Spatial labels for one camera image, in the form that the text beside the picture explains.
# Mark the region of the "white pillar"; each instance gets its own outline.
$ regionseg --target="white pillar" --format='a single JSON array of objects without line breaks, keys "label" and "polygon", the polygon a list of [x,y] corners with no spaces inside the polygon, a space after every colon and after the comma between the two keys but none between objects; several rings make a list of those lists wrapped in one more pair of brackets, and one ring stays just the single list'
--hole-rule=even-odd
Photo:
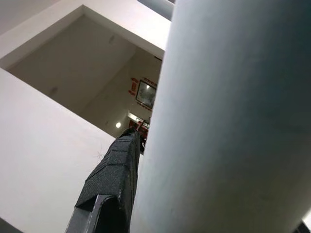
[{"label": "white pillar", "polygon": [[311,206],[311,1],[178,0],[131,233],[290,233]]}]

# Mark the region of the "ceiling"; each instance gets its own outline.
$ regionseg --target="ceiling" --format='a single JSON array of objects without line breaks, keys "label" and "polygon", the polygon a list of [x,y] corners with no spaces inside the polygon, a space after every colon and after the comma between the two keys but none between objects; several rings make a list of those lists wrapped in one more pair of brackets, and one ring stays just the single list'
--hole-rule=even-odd
[{"label": "ceiling", "polygon": [[0,0],[0,35],[60,0]]},{"label": "ceiling", "polygon": [[81,17],[9,72],[78,114],[135,49],[126,39]]}]

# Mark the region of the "white ceiling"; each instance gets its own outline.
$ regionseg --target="white ceiling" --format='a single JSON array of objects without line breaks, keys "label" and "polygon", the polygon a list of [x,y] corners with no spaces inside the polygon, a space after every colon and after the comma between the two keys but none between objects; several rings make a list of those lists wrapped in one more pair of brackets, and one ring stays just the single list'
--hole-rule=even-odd
[{"label": "white ceiling", "polygon": [[81,17],[9,72],[80,113],[135,49],[122,37]]},{"label": "white ceiling", "polygon": [[0,0],[0,35],[60,0]]}]

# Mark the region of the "white column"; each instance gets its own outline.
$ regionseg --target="white column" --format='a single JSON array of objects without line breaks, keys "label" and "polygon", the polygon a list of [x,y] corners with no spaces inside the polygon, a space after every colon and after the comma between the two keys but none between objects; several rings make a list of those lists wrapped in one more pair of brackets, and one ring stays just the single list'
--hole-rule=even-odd
[{"label": "white column", "polygon": [[178,0],[132,233],[290,233],[311,206],[311,1]]}]

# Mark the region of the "framed picture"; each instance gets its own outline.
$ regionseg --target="framed picture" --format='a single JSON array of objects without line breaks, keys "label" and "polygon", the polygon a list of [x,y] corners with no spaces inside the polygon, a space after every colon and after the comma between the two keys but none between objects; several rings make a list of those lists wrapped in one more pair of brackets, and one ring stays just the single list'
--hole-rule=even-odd
[{"label": "framed picture", "polygon": [[156,89],[140,80],[136,100],[152,109],[156,98]]}]

